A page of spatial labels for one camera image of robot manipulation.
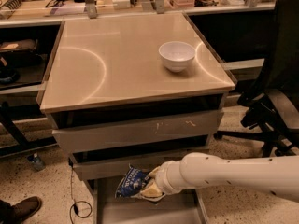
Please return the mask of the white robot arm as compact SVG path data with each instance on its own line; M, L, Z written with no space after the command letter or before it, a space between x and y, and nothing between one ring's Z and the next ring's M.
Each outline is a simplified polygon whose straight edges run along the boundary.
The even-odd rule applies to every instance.
M299 157L283 156L226 160L204 153L191 153L154 169L141 197L158 201L185 189L237 186L299 201Z

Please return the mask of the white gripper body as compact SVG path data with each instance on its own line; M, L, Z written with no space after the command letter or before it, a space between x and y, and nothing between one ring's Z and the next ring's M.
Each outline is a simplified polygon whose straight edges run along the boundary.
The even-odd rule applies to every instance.
M179 162L167 161L163 163L159 168L155 176L155 182L157 187L165 195L173 195L181 192L180 187L175 186L176 181L182 181Z

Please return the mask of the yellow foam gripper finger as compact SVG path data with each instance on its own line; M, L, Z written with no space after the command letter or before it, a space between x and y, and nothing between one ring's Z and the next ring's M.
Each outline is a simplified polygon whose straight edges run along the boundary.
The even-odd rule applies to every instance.
M154 178L154 177L157 175L159 169L160 169L160 167L156 167L156 168L154 168L152 171L150 171L150 172L148 173L148 176L149 176L150 178Z
M162 191L158 188L154 180L151 180L140 193L146 198L158 198L163 196Z

